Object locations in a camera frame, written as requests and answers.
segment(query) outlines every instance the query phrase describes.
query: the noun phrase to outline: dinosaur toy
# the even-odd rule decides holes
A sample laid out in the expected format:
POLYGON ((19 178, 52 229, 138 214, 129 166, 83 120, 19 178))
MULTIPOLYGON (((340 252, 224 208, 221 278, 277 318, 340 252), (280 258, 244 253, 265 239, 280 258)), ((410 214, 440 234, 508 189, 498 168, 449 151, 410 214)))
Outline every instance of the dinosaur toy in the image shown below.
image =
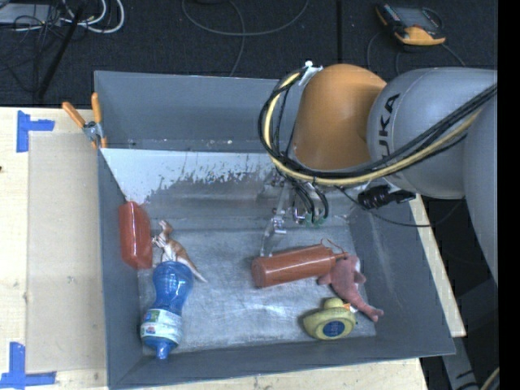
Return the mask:
POLYGON ((330 284, 339 297, 360 310, 373 322, 377 322, 384 312, 368 305, 359 294, 359 284, 365 282, 366 277, 360 272, 359 258, 353 254, 340 258, 331 271, 318 278, 318 284, 330 284))
POLYGON ((165 220, 159 221, 159 225, 161 226, 162 231, 158 236, 152 238, 152 242, 162 249, 161 262, 169 260, 181 262, 189 267, 195 277, 200 281, 207 283, 207 280, 201 275, 195 264, 189 259, 188 253, 182 244, 179 241, 170 238, 170 234, 173 232, 173 227, 165 220))

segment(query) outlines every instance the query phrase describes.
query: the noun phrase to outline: blue tape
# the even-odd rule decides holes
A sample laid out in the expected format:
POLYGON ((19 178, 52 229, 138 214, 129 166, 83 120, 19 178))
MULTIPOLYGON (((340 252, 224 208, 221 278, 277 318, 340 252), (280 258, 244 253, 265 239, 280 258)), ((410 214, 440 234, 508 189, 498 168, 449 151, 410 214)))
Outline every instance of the blue tape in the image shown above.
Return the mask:
POLYGON ((29 150, 29 132, 51 132, 54 128, 53 120, 31 121, 31 116, 18 110, 18 132, 16 134, 16 152, 29 150))
POLYGON ((25 346, 17 342, 9 344, 9 372, 2 373, 0 388, 18 388, 54 384, 56 371, 42 374, 25 374, 25 346))

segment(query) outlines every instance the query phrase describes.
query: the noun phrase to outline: yellow cable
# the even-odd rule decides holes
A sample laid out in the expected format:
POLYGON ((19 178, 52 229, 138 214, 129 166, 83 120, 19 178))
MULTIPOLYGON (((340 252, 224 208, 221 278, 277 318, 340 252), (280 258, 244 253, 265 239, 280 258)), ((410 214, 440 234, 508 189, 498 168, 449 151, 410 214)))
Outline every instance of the yellow cable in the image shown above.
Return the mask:
MULTIPOLYGON (((291 75, 286 81, 283 82, 283 84, 280 86, 280 88, 283 88, 285 85, 290 84, 293 82, 299 74, 291 75)), ((271 124, 272 115, 275 109, 275 104, 278 101, 278 98, 281 94, 276 95, 269 104, 269 107, 267 109, 266 113, 266 119, 263 126, 263 138, 266 141, 267 145, 271 147, 271 140, 269 137, 269 127, 271 124)), ((459 134, 463 133, 477 118, 477 115, 480 113, 481 110, 478 110, 475 112, 471 117, 469 117, 463 124, 461 124, 458 128, 447 134, 446 136, 442 137, 435 143, 429 145, 427 148, 420 150, 419 152, 412 154, 408 158, 404 158, 400 160, 399 162, 395 162, 392 165, 385 167, 384 169, 380 169, 378 171, 374 171, 362 176, 356 176, 352 178, 339 178, 339 179, 329 179, 329 178, 323 178, 323 177, 315 177, 312 175, 305 175, 303 173, 294 171, 293 169, 290 169, 286 167, 283 163, 281 163, 278 159, 271 156, 269 153, 269 157, 271 158, 271 161, 275 164, 275 166, 280 169, 283 173, 299 179, 299 180, 305 180, 307 182, 315 182, 317 184, 327 185, 327 186, 344 186, 344 185, 353 185, 353 184, 364 184, 366 182, 369 182, 374 179, 381 178, 383 176, 389 175, 391 173, 394 173, 396 171, 399 171, 400 169, 407 167, 418 160, 421 160, 422 158, 425 158, 428 154, 432 153, 435 149, 437 149, 439 146, 443 145, 447 141, 453 139, 454 137, 458 136, 459 134)))

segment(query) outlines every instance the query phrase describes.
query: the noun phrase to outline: black floor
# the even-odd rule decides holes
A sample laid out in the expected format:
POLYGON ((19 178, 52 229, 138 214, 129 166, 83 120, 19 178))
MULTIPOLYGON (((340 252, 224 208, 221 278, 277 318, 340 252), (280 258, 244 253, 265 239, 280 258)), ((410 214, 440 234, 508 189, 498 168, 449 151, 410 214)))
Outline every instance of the black floor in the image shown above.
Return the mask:
MULTIPOLYGON (((342 62, 367 67, 388 81, 420 67, 497 69, 498 0, 121 1, 125 17, 118 32, 78 28, 62 57, 69 26, 47 23, 38 30, 15 32, 12 24, 1 24, 0 105, 59 107, 70 101, 78 108, 89 107, 96 70, 279 79, 311 59, 324 66, 342 62), (434 11, 442 19, 448 49, 402 53, 393 38, 381 33, 374 10, 381 2, 434 11), (244 31, 250 35, 234 36, 244 31)), ((60 0, 13 2, 63 9, 60 0)), ((73 8, 81 2, 67 0, 73 8)), ((101 9, 99 0, 89 0, 84 13, 96 15, 101 9)), ((108 11, 110 22, 95 27, 107 30, 118 23, 115 0, 110 0, 108 11)), ((456 205, 424 199, 433 223, 456 205)), ((435 238, 458 300, 490 279, 465 203, 435 229, 435 238)), ((482 305, 496 307, 497 299, 493 292, 482 305)), ((469 319, 464 343, 482 385, 499 362, 498 310, 476 320, 471 307, 462 307, 461 313, 469 319)), ((423 359, 422 366, 431 390, 449 388, 439 358, 423 359)))

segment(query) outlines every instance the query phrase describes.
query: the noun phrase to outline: bottle label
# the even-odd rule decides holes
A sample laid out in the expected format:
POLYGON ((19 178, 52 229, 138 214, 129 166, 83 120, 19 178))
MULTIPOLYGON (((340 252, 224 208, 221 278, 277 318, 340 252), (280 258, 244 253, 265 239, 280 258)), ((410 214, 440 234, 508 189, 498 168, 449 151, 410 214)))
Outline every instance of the bottle label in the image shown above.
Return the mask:
POLYGON ((182 318, 167 310, 148 310, 141 324, 141 339, 147 336, 166 338, 179 344, 182 340, 182 318))

